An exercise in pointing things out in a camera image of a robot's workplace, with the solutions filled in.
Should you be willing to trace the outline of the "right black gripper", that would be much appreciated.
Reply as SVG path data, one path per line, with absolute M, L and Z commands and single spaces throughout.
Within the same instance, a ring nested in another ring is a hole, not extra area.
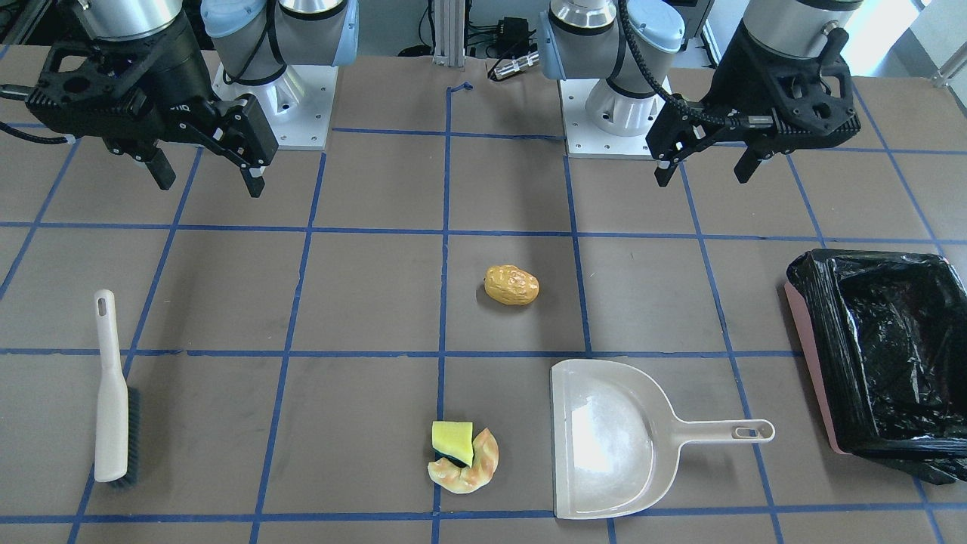
M 3 84 L 2 97 L 53 131 L 39 137 L 3 125 L 6 133 L 35 144 L 100 138 L 111 153 L 145 164 L 160 190 L 177 175 L 159 142 L 199 144 L 227 158 L 253 199 L 265 186 L 261 169 L 279 150 L 256 96 L 217 100 L 186 17 L 134 40 L 55 42 L 37 82 Z

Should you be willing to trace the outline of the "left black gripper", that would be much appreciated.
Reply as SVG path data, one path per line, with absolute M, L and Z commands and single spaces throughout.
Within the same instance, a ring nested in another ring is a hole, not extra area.
M 646 135 L 657 160 L 657 185 L 668 186 L 684 159 L 714 144 L 718 121 L 710 114 L 735 110 L 740 115 L 770 116 L 770 128 L 736 128 L 733 134 L 748 144 L 763 141 L 774 151 L 836 147 L 859 134 L 850 69 L 840 55 L 846 42 L 846 30 L 836 28 L 822 38 L 818 56 L 791 58 L 771 51 L 746 27 L 739 27 L 701 103 L 673 94 L 686 108 L 663 104 Z M 747 146 L 734 166 L 738 182 L 749 182 L 764 161 L 764 151 Z

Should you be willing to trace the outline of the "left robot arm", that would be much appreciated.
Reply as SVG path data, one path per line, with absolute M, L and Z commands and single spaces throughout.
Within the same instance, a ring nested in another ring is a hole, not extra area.
M 552 1 L 542 14 L 542 71 L 593 79 L 585 111 L 616 137 L 644 137 L 664 187 L 686 158 L 718 142 L 746 149 L 734 173 L 746 183 L 761 164 L 826 149 L 860 133 L 845 24 L 859 1 L 750 1 L 697 102 L 663 82 L 684 38 L 663 1 Z

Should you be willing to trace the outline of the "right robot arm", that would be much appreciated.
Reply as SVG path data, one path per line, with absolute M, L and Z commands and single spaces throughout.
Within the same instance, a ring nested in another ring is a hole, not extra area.
M 73 24 L 32 86 L 5 84 L 54 137 L 100 138 L 145 166 L 162 190 L 175 173 L 159 142 L 201 146 L 239 169 L 259 197 L 280 149 L 323 150 L 336 76 L 358 53 L 356 1 L 203 1 L 220 58 L 211 77 L 180 1 L 60 1 Z

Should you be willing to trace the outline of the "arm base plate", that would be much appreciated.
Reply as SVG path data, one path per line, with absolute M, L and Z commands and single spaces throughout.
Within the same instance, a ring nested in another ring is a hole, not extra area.
M 275 82 L 227 84 L 218 66 L 213 89 L 222 100 L 257 97 L 281 150 L 325 150 L 334 107 L 337 66 L 288 66 Z
M 628 97 L 604 79 L 559 82 L 567 155 L 653 161 L 647 134 L 666 102 L 662 96 Z

